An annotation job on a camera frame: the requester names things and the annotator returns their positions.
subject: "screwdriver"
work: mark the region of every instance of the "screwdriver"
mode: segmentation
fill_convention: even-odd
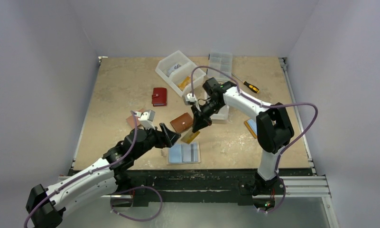
[[[246,82],[246,81],[243,81],[243,80],[241,80],[240,78],[238,78],[236,75],[234,75],[234,73],[232,73],[232,75],[235,77],[235,78],[237,78],[238,80],[240,80],[241,82],[243,82],[243,84],[245,85],[245,86],[247,86],[253,93],[259,93],[260,92],[260,89],[258,89],[255,85],[252,85],[252,84],[250,84],[250,83],[248,83],[248,82]]]

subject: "cable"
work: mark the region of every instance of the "cable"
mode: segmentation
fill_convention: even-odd
[[[158,216],[160,214],[160,212],[162,211],[162,203],[163,203],[163,200],[162,200],[162,196],[160,195],[160,193],[152,188],[152,187],[149,187],[149,186],[138,186],[138,187],[135,187],[135,188],[132,188],[132,189],[128,189],[128,190],[125,190],[125,191],[120,191],[120,192],[116,192],[115,194],[123,194],[123,193],[126,193],[126,192],[129,192],[129,191],[132,191],[132,190],[136,190],[136,189],[149,189],[149,190],[152,190],[154,191],[158,197],[159,197],[159,200],[160,200],[160,206],[159,206],[159,209],[158,211],[156,212],[155,215],[151,216],[150,218],[132,218],[130,216],[127,216],[127,215],[123,215],[121,214],[120,212],[116,211],[111,203],[111,200],[110,200],[110,207],[111,207],[111,212],[114,212],[116,215],[120,215],[126,219],[130,219],[130,220],[133,220],[133,221],[136,221],[136,222],[147,222],[147,221],[151,221],[152,219],[156,218],[156,216]]]
[[[270,210],[270,211],[265,211],[265,213],[271,213],[273,211],[275,211],[276,209],[278,209],[282,203],[283,203],[283,200],[285,200],[285,195],[286,195],[286,186],[285,186],[285,183],[283,182],[283,179],[281,179],[279,177],[279,174],[278,174],[278,166],[279,166],[279,161],[280,161],[280,157],[281,155],[283,155],[283,153],[293,144],[295,144],[295,142],[297,140],[299,140],[301,137],[303,137],[303,135],[305,135],[305,133],[311,128],[311,126],[313,125],[313,123],[315,122],[315,120],[317,119],[317,116],[318,116],[318,108],[315,104],[313,103],[308,103],[308,102],[300,102],[300,103],[293,103],[293,104],[281,104],[281,105],[264,105],[258,101],[255,101],[254,99],[252,99],[251,97],[247,96],[246,94],[243,94],[240,92],[240,87],[239,87],[239,83],[232,77],[230,77],[229,75],[227,75],[226,73],[218,70],[218,69],[215,69],[213,67],[210,67],[210,66],[197,66],[196,68],[194,68],[194,70],[191,72],[191,92],[194,96],[194,85],[193,85],[193,74],[194,74],[194,71],[196,69],[199,69],[199,68],[208,68],[208,69],[211,69],[211,70],[214,70],[214,71],[217,71],[219,73],[221,73],[222,75],[226,76],[227,78],[231,79],[232,81],[234,81],[236,83],[236,86],[237,86],[237,91],[239,92],[239,94],[246,98],[247,100],[257,104],[258,106],[260,107],[263,107],[263,108],[287,108],[287,107],[294,107],[294,106],[301,106],[301,105],[307,105],[307,106],[311,106],[314,108],[314,116],[313,116],[313,119],[311,120],[311,122],[308,124],[308,126],[300,133],[300,135],[298,135],[291,143],[289,143],[288,145],[285,146],[285,148],[283,148],[283,150],[281,152],[279,152],[279,155],[278,155],[278,158],[277,158],[277,161],[275,163],[275,173],[276,173],[276,177],[278,178],[278,180],[281,182],[281,184],[283,185],[283,197],[282,199],[280,200],[280,202],[275,205],[275,207]]]
[[[65,189],[66,187],[68,187],[69,185],[71,185],[72,183],[80,180],[81,178],[83,177],[86,177],[87,175],[91,174],[91,173],[94,173],[96,171],[99,171],[99,170],[102,170],[102,169],[106,169],[106,168],[109,168],[117,163],[119,163],[120,161],[122,161],[124,158],[127,157],[127,155],[131,152],[132,148],[134,147],[134,144],[135,144],[135,141],[137,140],[137,118],[135,117],[135,112],[131,111],[131,115],[132,115],[132,118],[134,118],[134,138],[132,140],[132,144],[130,146],[130,148],[127,150],[127,152],[118,160],[116,160],[115,162],[113,163],[110,163],[108,165],[104,165],[104,166],[101,166],[99,168],[96,168],[96,169],[93,169],[92,171],[88,171],[86,173],[83,173],[77,177],[75,177],[74,179],[70,180],[69,182],[65,183],[64,185],[62,185],[60,188],[58,188],[58,191],[60,190],[63,190]],[[50,193],[47,197],[45,197],[42,201],[40,201],[33,209],[32,211],[29,213],[28,217],[25,219],[25,222],[24,222],[24,228],[28,228],[28,221],[29,219],[33,216],[33,214],[37,211],[37,209],[42,206],[47,200],[49,200],[51,197],[55,196],[57,194],[56,191],[53,191],[52,193]]]

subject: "leather wallet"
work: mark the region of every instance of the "leather wallet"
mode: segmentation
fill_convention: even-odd
[[[191,126],[193,126],[193,118],[190,116],[189,113],[184,113],[183,115],[170,121],[170,124],[177,133],[182,133]]]
[[[145,111],[145,109],[140,109],[138,110],[138,112],[140,113],[143,113]],[[131,129],[134,129],[135,128],[135,124],[134,124],[134,119],[132,118],[132,115],[130,115],[127,119],[126,119],[127,123],[130,125]],[[139,117],[137,117],[137,127],[140,126],[141,123],[139,122]]]
[[[167,89],[163,87],[153,88],[152,105],[166,106],[167,105]]]

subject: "table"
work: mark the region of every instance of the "table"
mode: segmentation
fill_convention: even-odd
[[[103,58],[81,139],[78,144],[74,170],[82,170],[102,157],[111,147],[123,140],[131,128],[126,122],[130,110],[141,108],[156,112],[154,125],[170,121],[185,112],[191,114],[183,99],[155,72],[163,57]],[[208,57],[190,57],[198,66],[208,65]],[[289,89],[277,57],[234,57],[232,71],[243,80],[256,85],[259,94],[241,89],[252,96],[275,104],[291,103]],[[167,88],[167,106],[153,107],[154,87]],[[197,98],[204,97],[201,87],[195,89]],[[287,109],[295,135],[300,134],[293,108]],[[229,110],[227,123],[216,123],[201,130],[195,141],[200,143],[201,163],[167,165],[161,150],[153,148],[137,159],[131,169],[229,169],[257,168],[262,149],[244,125],[248,116],[234,108]],[[282,156],[280,168],[307,168],[306,148],[296,142]]]

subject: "yellow and black screwdriver handle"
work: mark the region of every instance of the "yellow and black screwdriver handle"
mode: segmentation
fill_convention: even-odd
[[[259,93],[260,92],[260,89],[258,89],[255,85],[252,85],[252,84],[250,84],[250,83],[248,83],[248,82],[243,82],[243,84],[245,85],[245,86],[247,86],[253,93]]]

